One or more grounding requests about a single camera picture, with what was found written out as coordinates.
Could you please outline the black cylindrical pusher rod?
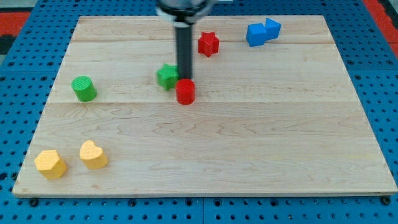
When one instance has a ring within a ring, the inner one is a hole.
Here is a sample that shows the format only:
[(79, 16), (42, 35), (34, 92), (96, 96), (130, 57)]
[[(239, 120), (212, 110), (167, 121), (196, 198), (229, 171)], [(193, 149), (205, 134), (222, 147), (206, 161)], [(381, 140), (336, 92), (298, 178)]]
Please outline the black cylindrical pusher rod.
[(175, 22), (174, 26), (179, 79), (192, 79), (192, 26), (183, 22)]

